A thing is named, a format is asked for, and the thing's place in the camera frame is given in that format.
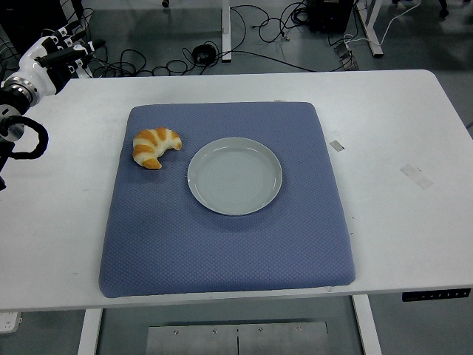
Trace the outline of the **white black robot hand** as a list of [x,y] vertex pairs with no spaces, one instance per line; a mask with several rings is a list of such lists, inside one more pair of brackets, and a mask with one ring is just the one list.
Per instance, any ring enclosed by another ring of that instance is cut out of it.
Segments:
[[19,61],[19,70],[4,82],[26,95],[33,106],[43,97],[59,93],[71,78],[84,78],[102,39],[85,40],[86,31],[74,21],[37,40]]

